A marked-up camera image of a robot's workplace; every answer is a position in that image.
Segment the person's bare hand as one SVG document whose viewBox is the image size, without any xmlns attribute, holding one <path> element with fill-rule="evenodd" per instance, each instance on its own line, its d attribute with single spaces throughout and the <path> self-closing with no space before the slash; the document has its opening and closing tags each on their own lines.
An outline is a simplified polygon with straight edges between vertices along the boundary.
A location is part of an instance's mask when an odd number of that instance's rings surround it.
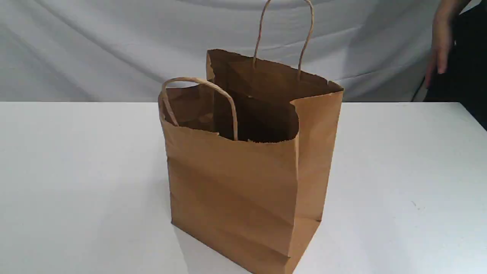
<svg viewBox="0 0 487 274">
<path fill-rule="evenodd" d="M 449 52 L 452 48 L 452 25 L 448 20 L 435 19 L 433 21 L 431 55 L 425 74 L 425 85 L 430 87 L 435 74 L 447 71 Z"/>
</svg>

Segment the person's bare forearm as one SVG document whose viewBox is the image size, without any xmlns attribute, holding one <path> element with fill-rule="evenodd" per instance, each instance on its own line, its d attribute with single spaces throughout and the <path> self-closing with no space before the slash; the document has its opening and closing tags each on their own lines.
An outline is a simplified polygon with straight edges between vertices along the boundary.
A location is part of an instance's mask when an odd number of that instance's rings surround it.
<svg viewBox="0 0 487 274">
<path fill-rule="evenodd" d="M 450 23 L 470 2 L 471 0 L 441 0 L 436 9 L 433 22 L 435 24 Z"/>
</svg>

